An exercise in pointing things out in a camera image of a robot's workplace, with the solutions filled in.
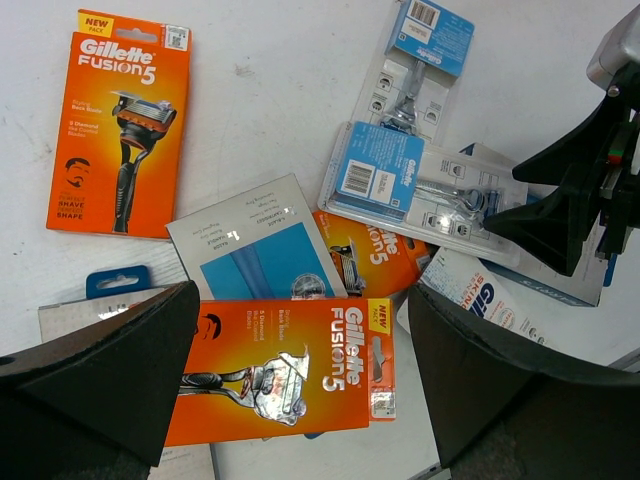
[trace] gillette logo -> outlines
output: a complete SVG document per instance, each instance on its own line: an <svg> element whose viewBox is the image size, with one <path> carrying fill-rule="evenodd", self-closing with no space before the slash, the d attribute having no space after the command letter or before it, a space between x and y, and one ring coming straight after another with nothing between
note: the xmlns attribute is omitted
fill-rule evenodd
<svg viewBox="0 0 640 480"><path fill-rule="evenodd" d="M418 55L420 55L422 58L428 60L429 62L433 63L434 65L440 65L442 63L442 58L434 55L433 53L425 50L422 47L420 47L418 49Z"/></svg>
<svg viewBox="0 0 640 480"><path fill-rule="evenodd" d="M80 44L82 54L78 55L78 65L139 75L142 77L140 82L151 85L156 80L156 67L149 66L153 54L145 53L140 47L131 47L129 50L118 47L118 42L98 42L87 38Z"/></svg>
<svg viewBox="0 0 640 480"><path fill-rule="evenodd" d="M327 392L344 390L346 384L358 385L364 372L360 349L365 346L362 310L350 307L332 308L331 322L331 376L322 379Z"/></svg>
<svg viewBox="0 0 640 480"><path fill-rule="evenodd" d="M402 184L405 187L411 185L411 181L413 180L413 174L416 173L416 161L409 160L409 164L407 165L407 171L404 174L404 178L402 179Z"/></svg>
<svg viewBox="0 0 640 480"><path fill-rule="evenodd" d="M471 304L469 311L476 314L480 318L484 318L484 314L487 312L487 305L493 302L495 291L493 285L485 283L480 289L480 293Z"/></svg>

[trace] orange box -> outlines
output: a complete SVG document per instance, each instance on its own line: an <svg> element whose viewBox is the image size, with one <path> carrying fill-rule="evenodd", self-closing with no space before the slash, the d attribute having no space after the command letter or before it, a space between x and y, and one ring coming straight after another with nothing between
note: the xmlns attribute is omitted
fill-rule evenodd
<svg viewBox="0 0 640 480"><path fill-rule="evenodd" d="M409 288L433 250L420 240L331 213L314 212L313 218L352 297L386 297Z"/></svg>
<svg viewBox="0 0 640 480"><path fill-rule="evenodd" d="M191 32L78 11L47 228L169 238Z"/></svg>
<svg viewBox="0 0 640 480"><path fill-rule="evenodd" d="M395 418L389 299L203 302L166 445Z"/></svg>

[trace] white table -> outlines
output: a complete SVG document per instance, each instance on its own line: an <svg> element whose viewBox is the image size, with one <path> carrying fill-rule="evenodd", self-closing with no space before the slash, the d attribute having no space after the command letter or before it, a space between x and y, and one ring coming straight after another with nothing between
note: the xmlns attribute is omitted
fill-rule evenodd
<svg viewBox="0 0 640 480"><path fill-rule="evenodd" d="M584 73L633 0L440 0L476 25L444 146L474 141L522 161L575 127L602 97ZM0 79L0 355L39 342L37 308L84 296L87 274L147 264L156 284L184 273L168 243L44 228L60 105L77 8L107 9L193 29L191 111L177 216L289 172L310 205L337 127L355 105L391 0L37 0L14 3ZM572 308L514 284L563 351L609 363L640 345L633 235L597 309ZM408 335L396 336L398 419L316 440L220 445L225 480L408 478L437 462Z"/></svg>

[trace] blue razor package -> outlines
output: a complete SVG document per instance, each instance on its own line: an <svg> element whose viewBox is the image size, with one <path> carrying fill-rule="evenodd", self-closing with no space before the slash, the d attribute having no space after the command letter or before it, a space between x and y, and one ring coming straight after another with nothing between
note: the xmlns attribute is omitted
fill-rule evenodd
<svg viewBox="0 0 640 480"><path fill-rule="evenodd" d="M395 47L459 77L473 30L473 23L429 0L411 0L400 9L388 49Z"/></svg>
<svg viewBox="0 0 640 480"><path fill-rule="evenodd" d="M399 221L413 198L424 140L356 122L336 182L336 202Z"/></svg>

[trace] product packaging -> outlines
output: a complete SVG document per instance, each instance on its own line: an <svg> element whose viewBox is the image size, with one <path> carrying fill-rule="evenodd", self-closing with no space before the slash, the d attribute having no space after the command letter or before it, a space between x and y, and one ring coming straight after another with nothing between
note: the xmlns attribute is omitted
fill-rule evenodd
<svg viewBox="0 0 640 480"><path fill-rule="evenodd" d="M395 418L388 299L203 302L167 445Z"/></svg>
<svg viewBox="0 0 640 480"><path fill-rule="evenodd" d="M203 300L347 296L293 174L167 228Z"/></svg>
<svg viewBox="0 0 640 480"><path fill-rule="evenodd" d="M163 292L151 287L147 267L137 266L91 274L86 280L87 299L40 307L38 318L43 342L55 340L128 310ZM215 480L213 446L165 448L149 480Z"/></svg>
<svg viewBox="0 0 640 480"><path fill-rule="evenodd" d="M435 250L327 212L315 212L318 229L350 297L381 298L409 288Z"/></svg>
<svg viewBox="0 0 640 480"><path fill-rule="evenodd" d="M394 2L351 121L437 143L473 30L473 24L433 2Z"/></svg>
<svg viewBox="0 0 640 480"><path fill-rule="evenodd" d="M625 372L640 373L640 348L623 355L609 366Z"/></svg>
<svg viewBox="0 0 640 480"><path fill-rule="evenodd" d="M540 326L515 303L477 258L441 248L420 282L480 318L553 348Z"/></svg>
<svg viewBox="0 0 640 480"><path fill-rule="evenodd" d="M479 143L469 145L462 153L474 159L509 168L515 166L513 160ZM530 188L527 203L536 202L550 193L548 190L534 190L540 187L536 185ZM594 224L591 234L584 243L580 262L570 277L556 273L519 247L520 262L515 266L505 266L490 261L483 261L483 263L493 273L567 305L596 307L600 302L603 286L608 286L611 282L615 267L615 261L609 262L596 257L596 250L604 230L598 222Z"/></svg>
<svg viewBox="0 0 640 480"><path fill-rule="evenodd" d="M363 122L341 129L318 200L322 210L503 265L519 248L482 227L523 205L527 185L502 165L446 152Z"/></svg>
<svg viewBox="0 0 640 480"><path fill-rule="evenodd" d="M191 44L187 28L78 12L47 228L168 238Z"/></svg>

